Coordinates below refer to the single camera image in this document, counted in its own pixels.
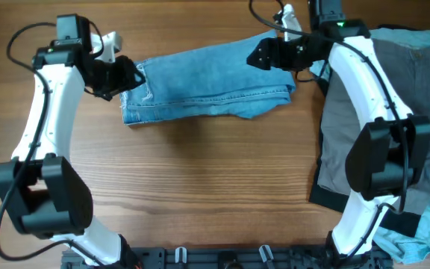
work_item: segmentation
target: denim jeans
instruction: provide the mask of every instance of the denim jeans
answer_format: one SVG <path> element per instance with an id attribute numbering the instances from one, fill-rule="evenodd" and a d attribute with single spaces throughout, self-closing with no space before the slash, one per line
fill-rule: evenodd
<path id="1" fill-rule="evenodd" d="M 253 118 L 290 103 L 290 72 L 246 64 L 258 42 L 275 31 L 135 63 L 146 83 L 120 94 L 124 124 L 155 123 L 196 115 Z"/>

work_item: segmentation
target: folded blue cloth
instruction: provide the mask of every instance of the folded blue cloth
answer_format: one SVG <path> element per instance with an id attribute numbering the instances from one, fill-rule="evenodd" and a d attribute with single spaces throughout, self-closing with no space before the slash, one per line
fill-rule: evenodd
<path id="1" fill-rule="evenodd" d="M 430 205 L 421 216 L 414 238 L 378 228 L 374 242 L 397 262 L 405 265 L 421 262 L 430 254 Z"/>
<path id="2" fill-rule="evenodd" d="M 155 123 L 196 115 L 253 118 L 290 103 L 290 72 L 246 64 L 269 31 L 238 42 L 209 46 L 136 63 L 146 83 L 120 94 L 124 124 Z"/>

